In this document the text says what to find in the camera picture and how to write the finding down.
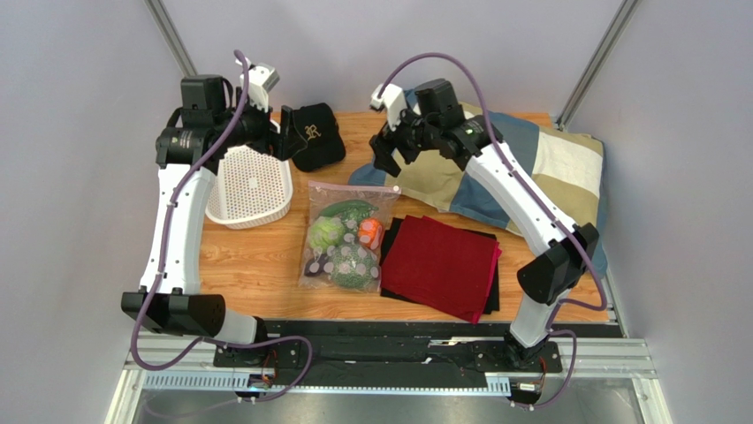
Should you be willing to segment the green toy chili pepper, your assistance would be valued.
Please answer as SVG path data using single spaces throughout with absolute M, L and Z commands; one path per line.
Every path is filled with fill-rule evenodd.
M 319 216 L 326 216 L 326 217 L 334 217 L 338 214 L 342 214 L 347 211 L 354 210 L 359 213 L 371 213 L 378 210 L 378 207 L 372 205 L 371 203 L 363 200 L 347 200 L 347 201 L 340 201 L 336 203 L 332 203 L 328 205 L 327 207 L 323 208 L 319 212 Z

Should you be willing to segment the green toy cabbage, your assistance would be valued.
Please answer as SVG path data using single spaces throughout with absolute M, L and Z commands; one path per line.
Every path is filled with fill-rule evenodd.
M 315 253 L 337 245 L 346 234 L 346 226 L 339 217 L 318 217 L 308 228 L 308 245 Z

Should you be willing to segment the clear zip top bag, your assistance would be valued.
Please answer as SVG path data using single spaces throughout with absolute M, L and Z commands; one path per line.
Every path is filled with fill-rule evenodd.
M 343 224 L 346 226 L 345 236 L 335 246 L 339 246 L 345 243 L 360 244 L 357 241 L 357 231 L 358 231 L 360 222 L 366 218 L 374 217 L 382 223 L 382 225 L 384 226 L 384 233 L 385 233 L 386 227 L 387 227 L 387 221 L 389 220 L 389 218 L 392 217 L 393 206 L 400 196 L 401 196 L 401 189 L 396 185 L 392 187 L 366 186 L 366 185 L 335 185 L 335 184 L 329 184 L 329 183 L 324 183 L 324 182 L 311 181 L 308 183 L 308 199 L 309 199 L 308 228 L 318 217 L 320 217 L 318 215 L 319 212 L 323 208 L 327 207 L 328 205 L 332 203 L 353 200 L 353 199 L 367 201 L 371 203 L 372 205 L 378 207 L 378 210 L 371 213 L 359 213 L 354 210 L 351 210 L 351 211 L 344 212 L 342 214 L 338 214 L 337 216 L 334 216 L 334 217 L 339 217 L 342 220 Z M 335 247 L 335 246 L 330 246 L 324 252 L 315 253 L 308 245 L 308 228 L 306 231 L 305 243 L 304 243 L 304 248 L 303 248 L 302 258 L 301 258 L 301 272 L 300 272 L 300 278 L 299 278 L 299 286 L 309 288 L 309 289 L 324 288 L 324 287 L 337 287 L 339 289 L 343 289 L 343 290 L 347 290 L 351 292 L 377 292 L 378 291 L 380 283 L 381 283 L 381 273 L 380 273 L 380 281 L 378 282 L 378 285 L 374 289 L 371 289 L 368 291 L 349 290 L 349 289 L 341 288 L 335 285 L 329 279 L 329 275 L 327 274 L 322 274 L 316 277 L 304 276 L 303 267 L 308 260 L 321 254 L 331 255 L 332 250 Z M 381 243 L 376 250 L 372 250 L 378 256 L 378 261 L 381 257 L 380 246 L 381 246 Z

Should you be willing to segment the green netted toy melon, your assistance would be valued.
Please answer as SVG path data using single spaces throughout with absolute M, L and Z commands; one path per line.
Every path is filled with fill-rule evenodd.
M 380 281 L 377 254 L 360 244 L 335 246 L 327 264 L 331 265 L 329 279 L 341 288 L 368 291 Z

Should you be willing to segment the purple toy eggplant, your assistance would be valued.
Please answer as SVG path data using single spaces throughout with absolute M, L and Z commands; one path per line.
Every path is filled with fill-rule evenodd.
M 308 260 L 303 267 L 303 275 L 306 277 L 316 277 L 322 274 L 331 274 L 335 265 L 332 257 L 327 254 L 321 254 Z

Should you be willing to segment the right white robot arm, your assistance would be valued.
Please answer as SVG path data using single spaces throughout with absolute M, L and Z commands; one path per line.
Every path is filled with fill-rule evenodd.
M 378 86 L 369 106 L 386 112 L 386 122 L 369 142 L 374 165 L 393 177 L 424 151 L 436 150 L 453 161 L 515 222 L 533 261 L 517 272 L 524 295 L 509 330 L 503 357 L 523 369 L 538 361 L 557 312 L 591 267 L 599 233 L 592 223 L 579 225 L 561 211 L 526 174 L 501 133 L 482 115 L 467 117 L 446 79 L 418 87 L 416 108 L 394 84 Z

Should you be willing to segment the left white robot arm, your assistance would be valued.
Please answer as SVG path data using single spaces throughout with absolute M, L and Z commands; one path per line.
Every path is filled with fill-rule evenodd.
M 302 148 L 289 137 L 291 111 L 271 119 L 269 92 L 278 77 L 254 69 L 235 95 L 219 75 L 186 77 L 182 104 L 156 139 L 159 206 L 148 264 L 137 291 L 126 291 L 121 309 L 137 330 L 196 336 L 222 344 L 258 341 L 260 322 L 232 311 L 221 295 L 201 292 L 199 252 L 204 214 L 225 153 L 244 147 L 279 161 Z

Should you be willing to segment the black baseball cap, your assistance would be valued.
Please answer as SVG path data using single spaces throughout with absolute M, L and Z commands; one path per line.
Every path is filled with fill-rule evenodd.
M 298 170 L 313 172 L 345 159 L 345 143 L 329 104 L 320 102 L 293 110 L 293 125 L 307 143 L 293 156 L 293 164 Z

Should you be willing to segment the white plastic basket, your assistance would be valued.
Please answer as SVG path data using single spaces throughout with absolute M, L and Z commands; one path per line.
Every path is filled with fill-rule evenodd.
M 245 230 L 285 217 L 292 198 L 288 161 L 239 146 L 229 148 L 219 163 L 205 215 L 231 230 Z

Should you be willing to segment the checked blue beige pillow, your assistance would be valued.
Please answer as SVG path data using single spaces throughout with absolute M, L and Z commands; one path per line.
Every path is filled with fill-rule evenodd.
M 515 159 L 555 206 L 579 225 L 592 223 L 603 231 L 607 218 L 603 143 L 588 134 L 561 132 L 501 112 L 491 112 L 490 117 Z M 479 183 L 436 151 L 403 165 L 396 178 L 366 163 L 350 175 L 348 183 L 399 186 L 407 197 L 439 211 L 519 233 L 515 221 Z

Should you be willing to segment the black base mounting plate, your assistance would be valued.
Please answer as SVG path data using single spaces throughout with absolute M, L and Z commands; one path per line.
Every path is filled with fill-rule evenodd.
M 505 322 L 291 321 L 268 320 L 269 339 L 289 342 L 254 350 L 218 348 L 216 367 L 261 367 L 289 383 L 306 362 L 305 337 L 314 348 L 304 386 L 325 388 L 475 389 L 488 373 L 537 381 L 564 370 L 558 346 L 549 342 L 523 362 L 506 348 Z

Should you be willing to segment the left corner aluminium post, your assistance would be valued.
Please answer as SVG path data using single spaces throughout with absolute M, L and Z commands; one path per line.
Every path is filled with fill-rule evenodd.
M 191 58 L 185 43 L 183 42 L 179 30 L 173 22 L 171 15 L 162 0 L 144 0 L 157 29 L 164 38 L 175 62 L 183 73 L 184 77 L 195 76 L 198 74 L 197 68 Z

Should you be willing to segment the corner aluminium post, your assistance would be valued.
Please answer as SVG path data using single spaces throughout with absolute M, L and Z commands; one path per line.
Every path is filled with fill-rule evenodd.
M 184 77 L 195 76 L 198 74 L 197 68 L 191 58 L 185 43 L 183 42 L 179 30 L 173 22 L 171 15 L 162 0 L 144 0 L 157 29 L 164 38 L 175 62 L 183 73 Z
M 609 56 L 612 54 L 620 37 L 629 26 L 631 19 L 641 4 L 641 0 L 623 0 L 620 2 L 619 8 L 612 17 L 589 62 L 586 64 L 581 77 L 575 84 L 570 96 L 568 96 L 565 106 L 554 121 L 557 129 L 566 130 L 569 127 L 590 88 L 596 82 L 599 73 L 607 63 Z

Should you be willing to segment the right corner aluminium post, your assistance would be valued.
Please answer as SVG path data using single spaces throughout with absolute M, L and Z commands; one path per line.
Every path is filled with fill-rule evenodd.
M 599 73 L 607 63 L 609 56 L 612 54 L 620 37 L 629 26 L 631 19 L 641 4 L 641 0 L 623 0 L 620 2 L 619 8 L 612 17 L 589 62 L 586 64 L 581 77 L 575 84 L 570 96 L 568 96 L 565 106 L 554 121 L 557 129 L 566 130 L 569 127 L 590 88 L 596 82 Z

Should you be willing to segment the aluminium frame rail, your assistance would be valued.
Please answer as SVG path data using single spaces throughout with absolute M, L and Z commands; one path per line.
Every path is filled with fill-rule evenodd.
M 504 322 L 295 321 L 241 351 L 142 331 L 106 416 L 132 423 L 387 421 L 669 423 L 645 341 L 614 323 L 560 324 L 525 368 L 503 358 Z

